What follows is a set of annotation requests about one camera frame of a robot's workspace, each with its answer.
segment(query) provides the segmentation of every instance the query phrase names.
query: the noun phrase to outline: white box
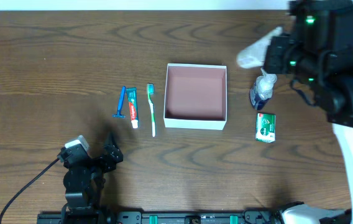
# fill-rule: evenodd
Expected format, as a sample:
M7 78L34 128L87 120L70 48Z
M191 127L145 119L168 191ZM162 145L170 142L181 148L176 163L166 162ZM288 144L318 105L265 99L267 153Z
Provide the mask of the white box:
M166 128L222 130L227 121L226 66L169 63L163 118Z

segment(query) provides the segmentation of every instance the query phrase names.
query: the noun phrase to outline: box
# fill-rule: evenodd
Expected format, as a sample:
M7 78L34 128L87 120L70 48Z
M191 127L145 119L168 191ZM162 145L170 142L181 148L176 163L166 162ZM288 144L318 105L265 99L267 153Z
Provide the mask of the box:
M226 66L169 63L166 128L222 130L227 120Z
M262 142L274 142L276 115L274 114L257 114L257 125L255 129L255 139Z

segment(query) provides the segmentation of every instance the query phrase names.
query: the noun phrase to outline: green toothbrush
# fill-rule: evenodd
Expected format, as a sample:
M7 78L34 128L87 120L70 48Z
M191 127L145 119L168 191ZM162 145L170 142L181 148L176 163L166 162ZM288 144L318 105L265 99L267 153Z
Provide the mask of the green toothbrush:
M150 113L152 114L152 136L156 136L156 123L154 121L154 107L153 107L153 102L152 99L150 99L150 96L154 94L154 85L151 83L147 84L147 100L149 101L149 106L150 106Z

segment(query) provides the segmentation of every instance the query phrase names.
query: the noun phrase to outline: wooden table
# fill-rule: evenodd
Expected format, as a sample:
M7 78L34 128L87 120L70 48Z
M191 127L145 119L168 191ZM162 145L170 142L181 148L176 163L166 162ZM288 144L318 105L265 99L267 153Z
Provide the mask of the wooden table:
M109 124L124 162L106 175L114 208L242 210L302 200L349 208L344 161L331 125L279 77L264 111L277 115L277 140L254 139L248 90L260 74L236 55L275 26L283 11L0 12L0 211L56 158L71 138L102 144ZM223 131L165 129L167 63L228 67ZM146 84L154 83L157 136L151 137ZM141 127L112 118L121 86L137 87ZM3 223L35 223L65 204L59 162L8 209Z

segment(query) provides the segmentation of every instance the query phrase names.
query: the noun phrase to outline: blue razor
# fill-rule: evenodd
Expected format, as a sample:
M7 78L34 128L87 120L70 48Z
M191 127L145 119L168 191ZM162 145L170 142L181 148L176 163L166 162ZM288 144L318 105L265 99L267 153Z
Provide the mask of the blue razor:
M119 100L119 106L117 107L117 114L113 114L113 118L125 118L126 116L121 114L122 110L122 103L124 102L124 95L126 94L126 87L123 86L121 88L121 93L120 93L120 100Z

